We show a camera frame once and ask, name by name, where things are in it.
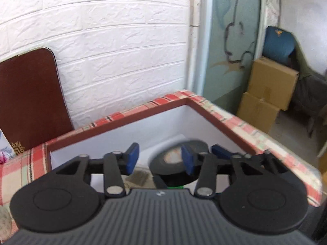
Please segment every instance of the open box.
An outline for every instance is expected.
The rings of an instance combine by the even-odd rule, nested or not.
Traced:
[[[125,116],[48,145],[48,170],[79,154],[87,154],[94,159],[101,158],[108,152],[126,151],[133,142],[140,145],[136,166],[148,167],[157,153],[189,139],[202,140],[208,146],[219,144],[231,152],[255,154],[243,139],[211,113],[191,98],[184,98]],[[217,187],[223,190],[228,186],[228,178],[226,175],[220,176]],[[91,186],[103,192],[102,175],[93,174]]]

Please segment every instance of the white brick wall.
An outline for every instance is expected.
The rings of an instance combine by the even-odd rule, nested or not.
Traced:
[[[190,0],[0,0],[0,61],[56,57],[75,127],[185,87]]]

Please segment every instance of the ribbed gray surface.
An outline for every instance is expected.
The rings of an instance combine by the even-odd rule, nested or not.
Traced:
[[[17,232],[6,245],[310,245],[299,231],[261,236],[229,223],[213,202],[188,190],[134,189],[123,199],[110,199],[86,225],[60,234]]]

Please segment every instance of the green cloth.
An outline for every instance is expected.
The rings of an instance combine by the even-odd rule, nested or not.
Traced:
[[[168,189],[184,189],[184,186],[168,187]]]
[[[308,64],[307,59],[305,58],[305,54],[301,48],[301,45],[299,43],[299,41],[297,40],[296,36],[292,33],[294,40],[295,40],[295,52],[296,52],[296,59],[299,63],[300,66],[300,76],[299,76],[299,80],[313,75],[314,71],[311,69],[311,67]]]

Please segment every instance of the wooden panel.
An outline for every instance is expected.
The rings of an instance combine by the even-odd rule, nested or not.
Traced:
[[[73,130],[53,53],[40,48],[0,63],[0,126],[31,149]]]

